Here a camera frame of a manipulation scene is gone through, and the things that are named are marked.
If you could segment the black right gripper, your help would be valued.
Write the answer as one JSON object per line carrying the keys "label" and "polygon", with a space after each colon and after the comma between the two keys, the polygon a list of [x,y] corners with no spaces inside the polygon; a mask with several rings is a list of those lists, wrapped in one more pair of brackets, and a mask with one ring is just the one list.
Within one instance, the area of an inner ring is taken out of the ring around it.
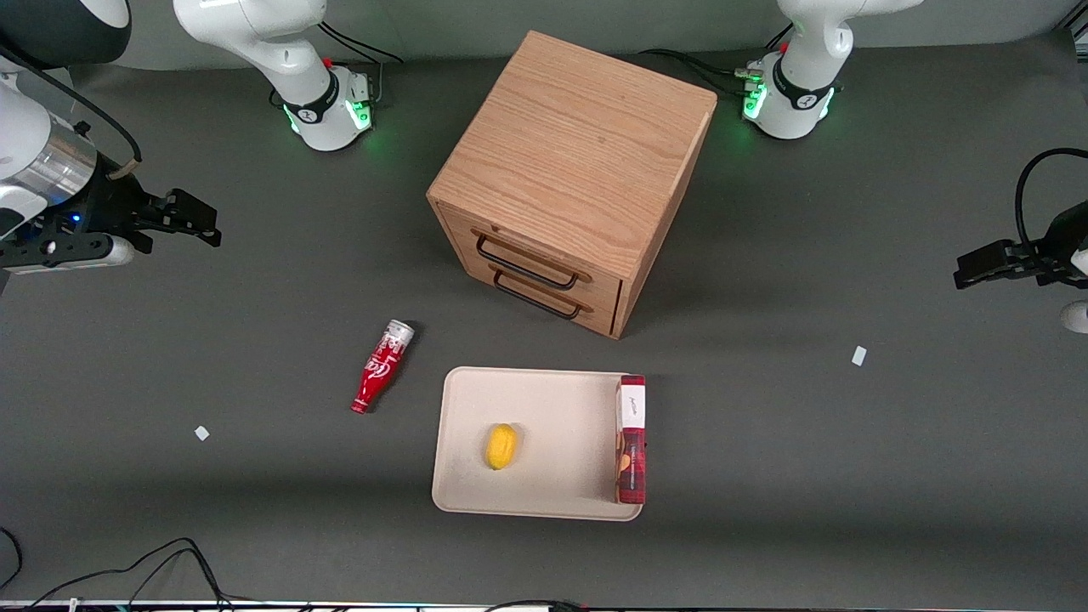
{"label": "black right gripper", "polygon": [[217,209],[186,189],[169,189],[156,197],[132,174],[112,179],[120,169],[108,156],[98,156],[92,178],[69,201],[39,216],[38,234],[104,233],[128,241],[133,249],[151,254],[153,238],[140,231],[186,234],[220,247]]}

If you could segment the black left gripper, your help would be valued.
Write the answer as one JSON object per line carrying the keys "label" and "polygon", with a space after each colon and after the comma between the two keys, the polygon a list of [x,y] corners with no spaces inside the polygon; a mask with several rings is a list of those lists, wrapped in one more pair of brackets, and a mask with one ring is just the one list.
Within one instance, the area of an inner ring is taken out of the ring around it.
{"label": "black left gripper", "polygon": [[1029,248],[1015,241],[992,241],[956,259],[955,286],[965,290],[982,282],[1019,280],[1034,276],[1031,252],[1036,257],[1038,286],[1074,283],[1074,252],[1087,236],[1087,201],[1059,213],[1046,229],[1044,236],[1031,240]]}

